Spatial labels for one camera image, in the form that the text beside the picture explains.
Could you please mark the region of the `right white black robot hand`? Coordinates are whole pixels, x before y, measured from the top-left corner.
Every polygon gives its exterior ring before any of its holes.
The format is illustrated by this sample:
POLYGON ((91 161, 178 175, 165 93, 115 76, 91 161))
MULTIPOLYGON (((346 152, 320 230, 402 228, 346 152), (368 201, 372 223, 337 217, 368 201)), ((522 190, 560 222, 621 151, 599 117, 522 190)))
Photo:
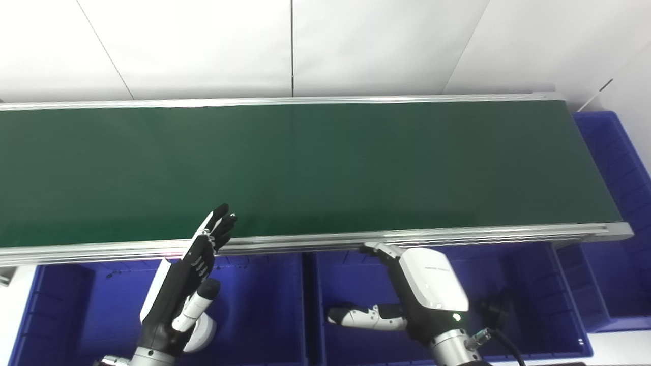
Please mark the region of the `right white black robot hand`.
POLYGON ((386 242, 368 242, 361 253, 386 267, 397 304, 363 308, 354 304, 328 308, 327 321, 341 327, 377 331, 405 331, 423 345, 451 331, 465 331, 469 299, 448 257, 425 247, 401 248, 386 242))

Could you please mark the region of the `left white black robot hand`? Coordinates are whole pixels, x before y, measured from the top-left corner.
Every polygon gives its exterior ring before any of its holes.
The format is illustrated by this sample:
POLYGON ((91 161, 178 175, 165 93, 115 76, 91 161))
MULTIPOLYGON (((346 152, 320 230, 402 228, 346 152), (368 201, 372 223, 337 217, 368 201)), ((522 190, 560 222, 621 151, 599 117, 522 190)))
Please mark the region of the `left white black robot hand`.
POLYGON ((221 286, 210 274, 236 220, 228 204, 219 205, 199 225, 179 260, 161 261, 140 310, 137 357, 174 363, 209 341, 215 323, 206 311, 221 286))

